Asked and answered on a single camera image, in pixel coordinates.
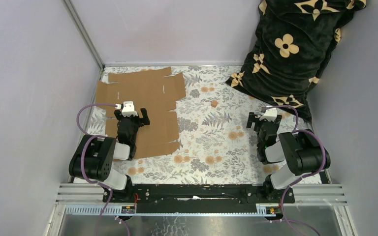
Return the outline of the brown cardboard box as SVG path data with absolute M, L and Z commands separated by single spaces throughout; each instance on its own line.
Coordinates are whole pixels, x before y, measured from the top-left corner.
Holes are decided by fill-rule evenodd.
M 99 81 L 95 102 L 106 110 L 108 120 L 105 133 L 117 137 L 118 120 L 114 116 L 115 104 L 131 101 L 135 110 L 147 110 L 150 125 L 136 133 L 136 153 L 141 159 L 172 154 L 180 142 L 176 102 L 185 98 L 186 88 L 182 73 L 172 75 L 171 68 L 108 75 L 108 82 Z

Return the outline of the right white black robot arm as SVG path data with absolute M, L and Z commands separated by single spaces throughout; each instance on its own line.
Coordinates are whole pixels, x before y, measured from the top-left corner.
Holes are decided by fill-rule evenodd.
M 320 146 L 312 131 L 278 134 L 281 120 L 282 116 L 271 109 L 262 115 L 250 112 L 247 121 L 247 128 L 254 126 L 256 132 L 259 161 L 264 165 L 285 162 L 278 171 L 266 177 L 259 191 L 271 203 L 276 202 L 297 179 L 317 172 L 320 167 L 326 169 L 330 166 L 327 150 Z

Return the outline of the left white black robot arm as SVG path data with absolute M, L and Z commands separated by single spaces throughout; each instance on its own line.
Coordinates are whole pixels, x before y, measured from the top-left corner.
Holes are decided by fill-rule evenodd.
M 114 190 L 114 196 L 121 202 L 132 198 L 133 189 L 129 176 L 112 169 L 113 160 L 131 160 L 136 153 L 136 138 L 140 127 L 150 124 L 147 110 L 139 113 L 116 110 L 117 136 L 83 136 L 68 167 L 72 177 L 81 178 L 92 184 L 98 184 L 108 190 Z

